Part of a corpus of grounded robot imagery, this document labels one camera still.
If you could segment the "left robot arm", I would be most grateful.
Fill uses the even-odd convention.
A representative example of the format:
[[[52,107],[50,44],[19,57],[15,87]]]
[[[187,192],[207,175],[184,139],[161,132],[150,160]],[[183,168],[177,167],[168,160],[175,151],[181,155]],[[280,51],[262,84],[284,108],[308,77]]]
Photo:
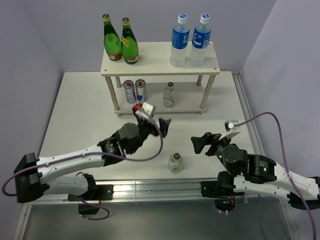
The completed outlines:
[[[52,157],[25,154],[14,170],[16,200],[29,203],[44,194],[69,194],[86,200],[96,197],[98,188],[94,178],[85,174],[69,177],[77,171],[107,167],[130,160],[150,136],[167,136],[171,119],[159,118],[159,123],[137,117],[137,123],[126,123],[111,137],[83,150]]]

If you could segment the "clear glass bottle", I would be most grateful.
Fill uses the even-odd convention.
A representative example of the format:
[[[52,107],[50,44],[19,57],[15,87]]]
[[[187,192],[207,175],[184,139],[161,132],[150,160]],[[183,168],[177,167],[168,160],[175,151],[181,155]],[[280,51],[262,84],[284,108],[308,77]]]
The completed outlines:
[[[172,154],[168,159],[168,170],[171,173],[179,173],[182,170],[183,158],[176,152]]]
[[[173,82],[168,82],[163,91],[163,104],[167,108],[173,108],[176,103],[177,92]]]

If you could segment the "green glass bottle front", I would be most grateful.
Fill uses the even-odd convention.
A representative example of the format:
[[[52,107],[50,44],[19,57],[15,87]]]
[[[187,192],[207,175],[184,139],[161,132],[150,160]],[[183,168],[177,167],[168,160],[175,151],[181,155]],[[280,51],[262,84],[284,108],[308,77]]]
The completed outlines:
[[[109,14],[103,14],[102,20],[104,24],[103,44],[108,58],[111,61],[118,61],[122,58],[122,48],[120,38],[111,23],[111,17]]]

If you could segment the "green glass bottle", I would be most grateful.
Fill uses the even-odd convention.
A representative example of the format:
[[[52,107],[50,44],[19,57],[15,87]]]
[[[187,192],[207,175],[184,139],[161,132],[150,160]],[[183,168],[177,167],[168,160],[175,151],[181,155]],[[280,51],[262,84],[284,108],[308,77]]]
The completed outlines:
[[[139,60],[139,47],[128,17],[122,18],[121,49],[124,61],[133,65]]]
[[[118,61],[122,58],[122,48],[120,38],[111,23],[111,17],[109,14],[103,14],[102,20],[104,24],[103,44],[108,58],[111,61]]]

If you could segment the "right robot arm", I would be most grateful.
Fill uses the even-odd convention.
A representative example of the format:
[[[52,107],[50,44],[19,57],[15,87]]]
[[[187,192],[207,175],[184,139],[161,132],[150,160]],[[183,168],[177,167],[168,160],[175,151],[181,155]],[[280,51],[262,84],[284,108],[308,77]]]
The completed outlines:
[[[303,177],[285,168],[274,160],[259,154],[249,154],[240,149],[231,139],[220,133],[205,133],[191,137],[194,152],[200,154],[205,146],[207,157],[215,156],[225,170],[216,180],[202,181],[201,194],[205,198],[223,198],[232,195],[260,194],[287,201],[299,210],[319,209],[320,178]]]

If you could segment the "Pocari Sweat bottle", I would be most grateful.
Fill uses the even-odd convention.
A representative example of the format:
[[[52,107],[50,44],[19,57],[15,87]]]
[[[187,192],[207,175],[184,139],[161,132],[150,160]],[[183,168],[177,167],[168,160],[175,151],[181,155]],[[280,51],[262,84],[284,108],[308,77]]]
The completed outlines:
[[[190,53],[190,64],[200,67],[205,62],[206,49],[210,42],[212,27],[210,26],[210,15],[203,13],[199,24],[194,27],[192,35],[192,47]]]
[[[186,47],[189,42],[190,28],[188,16],[178,15],[177,24],[172,28],[170,63],[174,67],[182,67],[186,63]]]

